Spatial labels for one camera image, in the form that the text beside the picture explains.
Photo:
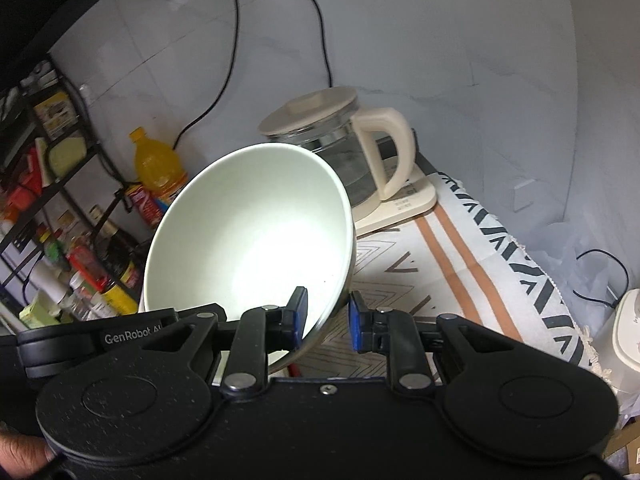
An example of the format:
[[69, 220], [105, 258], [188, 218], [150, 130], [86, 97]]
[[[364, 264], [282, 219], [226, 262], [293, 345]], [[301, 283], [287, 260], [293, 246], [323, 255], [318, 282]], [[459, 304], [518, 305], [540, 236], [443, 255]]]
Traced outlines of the right human hand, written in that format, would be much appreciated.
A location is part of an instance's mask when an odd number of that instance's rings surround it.
[[25, 436], [1, 423], [0, 467], [2, 479], [27, 479], [55, 459], [47, 442], [40, 437]]

